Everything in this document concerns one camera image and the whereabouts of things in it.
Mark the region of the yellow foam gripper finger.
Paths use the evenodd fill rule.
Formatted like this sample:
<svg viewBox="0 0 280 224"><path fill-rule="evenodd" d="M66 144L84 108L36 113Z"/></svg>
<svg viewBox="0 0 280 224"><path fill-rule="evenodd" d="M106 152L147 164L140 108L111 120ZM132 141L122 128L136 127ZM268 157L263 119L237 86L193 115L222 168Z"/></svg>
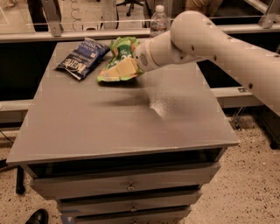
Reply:
<svg viewBox="0 0 280 224"><path fill-rule="evenodd" d="M137 73L137 63L131 57L111 63L104 72L105 78L122 78L135 75Z"/></svg>

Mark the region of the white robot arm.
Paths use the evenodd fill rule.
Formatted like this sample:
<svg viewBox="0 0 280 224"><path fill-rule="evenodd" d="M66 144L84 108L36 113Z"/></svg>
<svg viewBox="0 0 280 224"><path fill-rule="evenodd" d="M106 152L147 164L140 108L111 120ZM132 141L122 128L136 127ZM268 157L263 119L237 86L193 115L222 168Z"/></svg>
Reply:
<svg viewBox="0 0 280 224"><path fill-rule="evenodd" d="M148 38L101 73L101 81L124 81L171 64L210 60L255 98L280 115L280 57L256 45L232 38L197 11L185 11L171 28Z"/></svg>

